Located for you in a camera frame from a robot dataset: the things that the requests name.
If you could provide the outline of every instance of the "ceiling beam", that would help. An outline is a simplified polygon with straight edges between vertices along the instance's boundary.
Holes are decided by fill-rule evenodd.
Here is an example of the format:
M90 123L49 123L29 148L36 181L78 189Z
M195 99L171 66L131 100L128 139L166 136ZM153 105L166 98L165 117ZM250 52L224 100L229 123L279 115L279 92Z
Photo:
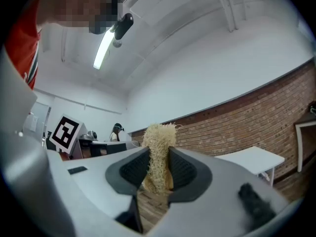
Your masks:
M40 44L42 47L43 52L45 53L46 51L49 51L49 46L50 46L50 31L51 27L49 24L45 25L40 34Z
M245 0L242 0L242 5L243 5L243 12L245 13L245 20L247 20L246 3L245 3Z
M226 20L228 23L228 30L232 32L235 28L235 26L232 23L232 10L228 7L226 0L219 0L219 1L221 2L222 7L224 9L224 13L225 13Z
M67 39L67 28L63 27L63 32L61 34L61 61L62 62L65 62L66 39Z
M228 3L229 3L229 5L230 5L231 11L232 11L232 16L233 16L233 21L234 21L235 29L238 30L234 1L233 1L233 0L228 0Z

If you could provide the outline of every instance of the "computer monitor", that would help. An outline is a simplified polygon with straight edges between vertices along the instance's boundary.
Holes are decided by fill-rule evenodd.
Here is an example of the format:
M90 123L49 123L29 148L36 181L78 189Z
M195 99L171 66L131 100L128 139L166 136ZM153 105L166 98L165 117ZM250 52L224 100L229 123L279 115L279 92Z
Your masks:
M126 151L126 143L119 143L119 144L108 144L107 145L107 154L115 154L122 151Z
M108 147L106 144L94 144L91 143L90 145L90 153L91 153L91 157L98 157L101 156L101 149L104 149L106 151L108 151Z

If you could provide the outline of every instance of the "wooden floor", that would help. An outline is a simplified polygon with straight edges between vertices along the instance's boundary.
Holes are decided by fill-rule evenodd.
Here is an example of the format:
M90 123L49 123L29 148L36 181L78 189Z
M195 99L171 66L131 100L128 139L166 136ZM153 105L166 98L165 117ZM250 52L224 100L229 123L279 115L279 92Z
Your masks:
M290 202L303 197L309 187L315 167L316 157L303 167L302 172L296 172L274 184L274 188L280 191ZM137 202L144 233L147 233L167 212L167 197L157 196L140 189L137 193Z

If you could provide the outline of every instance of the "brick wall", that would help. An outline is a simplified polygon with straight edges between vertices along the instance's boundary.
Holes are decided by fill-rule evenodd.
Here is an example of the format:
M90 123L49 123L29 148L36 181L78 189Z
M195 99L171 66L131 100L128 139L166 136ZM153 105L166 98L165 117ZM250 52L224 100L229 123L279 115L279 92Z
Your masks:
M174 120L181 125L177 147L211 156L260 147L285 158L276 168L277 178L297 167L293 123L313 100L316 100L316 69L309 62L245 96ZM132 139L141 143L143 133L134 132ZM316 149L316 127L303 128L302 136L306 158Z

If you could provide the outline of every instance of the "desk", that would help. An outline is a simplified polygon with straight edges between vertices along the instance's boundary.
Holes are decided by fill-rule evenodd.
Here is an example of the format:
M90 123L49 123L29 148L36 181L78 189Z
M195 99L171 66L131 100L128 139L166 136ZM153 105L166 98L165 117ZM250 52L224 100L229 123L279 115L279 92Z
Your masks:
M281 156L257 147L251 147L235 153L217 156L217 158L236 163L255 175L271 170L271 186L273 186L275 167L285 160Z
M297 146L298 146L297 171L301 172L302 171L302 165L303 165L303 142L302 142L301 127L316 125L316 117L312 113L305 113L294 124L295 124L295 129L296 129Z
M118 212L128 210L131 197L118 194L110 187L105 178L105 172L109 165L138 150L140 149L135 148L98 158L64 161L63 169L85 166L88 170L73 175L68 174L67 179L72 178L72 185L77 184L86 198L100 211L115 218ZM194 201L172 203L168 212L147 233L147 237L203 237L210 232L215 237L244 236L248 230L243 222L247 222L249 216L237 196L244 183L250 183L262 199L270 201L272 209L277 214L288 205L287 200L278 191L237 164L182 148L177 148L177 150L203 162L212 172L211 184ZM123 196L127 196L130 200L124 199Z
M95 162L97 165L97 161L100 161L100 159L104 159L107 156L62 161L59 154L52 150L47 150L47 156L50 173L56 190L73 223L76 234L72 236L141 237L136 232L122 227L122 225L113 220L123 211L128 210L131 197L117 194L112 187L109 187L104 181L106 166L101 166L102 164L100 164L98 166L100 173L95 173L91 177L91 173L93 174L93 170L91 171L91 169L89 169L91 163ZM70 175L65 166L68 168L86 166L88 170ZM80 178L80 176L81 179L85 181L85 189L82 188L80 181L74 182L74 180ZM98 183L97 185L99 186L99 189L91 189L90 187L95 187L93 183L96 182ZM101 199L98 199L96 203L94 196L99 196Z

